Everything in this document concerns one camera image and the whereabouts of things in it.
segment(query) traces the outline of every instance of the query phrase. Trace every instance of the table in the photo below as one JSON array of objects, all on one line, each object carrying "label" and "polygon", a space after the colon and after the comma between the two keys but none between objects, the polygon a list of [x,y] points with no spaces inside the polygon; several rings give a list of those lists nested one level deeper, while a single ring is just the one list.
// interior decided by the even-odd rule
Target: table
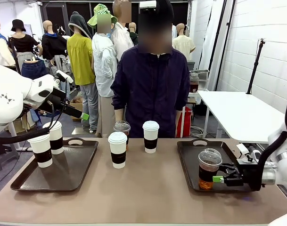
[{"label": "table", "polygon": [[[287,198],[276,186],[246,194],[205,194],[188,188],[177,141],[159,139],[154,154],[144,152],[143,139],[130,139],[127,162],[114,169],[106,138],[79,191],[68,193],[0,192],[0,222],[27,224],[267,224],[287,213]],[[231,150],[237,141],[223,140]]]},{"label": "table", "polygon": [[207,105],[204,126],[206,136],[209,111],[219,122],[217,138],[224,129],[241,143],[268,143],[268,136],[278,130],[285,115],[253,95],[244,92],[198,91]]}]

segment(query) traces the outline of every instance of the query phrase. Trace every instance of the blue jacket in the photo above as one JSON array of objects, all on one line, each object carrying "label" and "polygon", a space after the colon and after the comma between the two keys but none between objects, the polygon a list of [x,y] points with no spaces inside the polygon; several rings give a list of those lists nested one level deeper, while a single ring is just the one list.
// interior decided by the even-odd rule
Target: blue jacket
[{"label": "blue jacket", "polygon": [[158,122],[158,137],[175,137],[176,110],[181,111],[189,94],[189,69],[185,56],[172,48],[171,53],[142,53],[139,46],[124,52],[115,80],[114,109],[126,106],[130,137],[143,137],[145,121]]}]

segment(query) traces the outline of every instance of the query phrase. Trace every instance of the black hat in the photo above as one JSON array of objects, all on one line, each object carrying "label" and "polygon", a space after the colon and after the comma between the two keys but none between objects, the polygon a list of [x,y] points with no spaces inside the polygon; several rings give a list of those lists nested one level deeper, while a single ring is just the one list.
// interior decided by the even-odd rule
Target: black hat
[{"label": "black hat", "polygon": [[172,26],[174,19],[172,4],[169,0],[156,0],[156,10],[139,14],[140,30],[161,30]]},{"label": "black hat", "polygon": [[11,30],[12,30],[13,32],[15,32],[16,29],[21,29],[23,32],[26,31],[26,29],[24,28],[24,23],[23,23],[23,21],[18,20],[18,19],[12,21],[12,28],[11,28]]}]

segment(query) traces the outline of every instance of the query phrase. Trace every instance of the gray floor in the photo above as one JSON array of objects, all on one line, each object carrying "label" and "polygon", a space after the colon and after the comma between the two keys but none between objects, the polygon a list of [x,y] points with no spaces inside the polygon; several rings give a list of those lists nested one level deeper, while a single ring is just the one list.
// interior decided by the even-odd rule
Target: gray floor
[{"label": "gray floor", "polygon": [[[42,124],[44,124],[44,123],[49,122],[50,118],[41,117],[41,121],[42,121]],[[71,117],[66,114],[62,114],[59,121],[63,125],[62,127],[63,137],[95,137],[95,135],[93,134],[72,135],[72,132],[74,131],[74,129],[80,128],[82,125],[80,121],[72,121]],[[196,116],[193,121],[193,125],[204,128],[204,121],[205,121],[205,116]],[[217,125],[218,125],[217,120],[213,116],[210,116],[209,121],[208,121],[207,132],[213,133],[213,134],[207,134],[207,137],[213,138],[213,136],[215,136]],[[25,147],[30,147],[28,142],[25,143]],[[0,171],[0,180],[4,176],[5,177],[0,181],[0,191],[33,155],[32,152],[29,152],[29,153],[19,152],[19,154],[20,154],[20,157],[18,161],[16,161],[16,159],[11,159],[3,163],[2,165],[3,170]]]}]

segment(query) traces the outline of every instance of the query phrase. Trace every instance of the tray handle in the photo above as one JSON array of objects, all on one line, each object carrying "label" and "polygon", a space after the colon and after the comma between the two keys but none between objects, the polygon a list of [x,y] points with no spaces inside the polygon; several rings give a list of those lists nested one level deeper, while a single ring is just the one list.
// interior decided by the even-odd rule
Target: tray handle
[{"label": "tray handle", "polygon": [[[69,144],[70,141],[73,141],[73,140],[80,140],[82,142],[82,144]],[[86,145],[86,146],[89,146],[89,145],[92,145],[92,142],[96,142],[95,140],[84,140],[84,139],[81,139],[81,138],[78,138],[78,137],[73,137],[73,138],[70,138],[68,140],[64,140],[64,143],[66,143],[66,145],[70,145],[70,146],[83,146],[83,145]]]}]

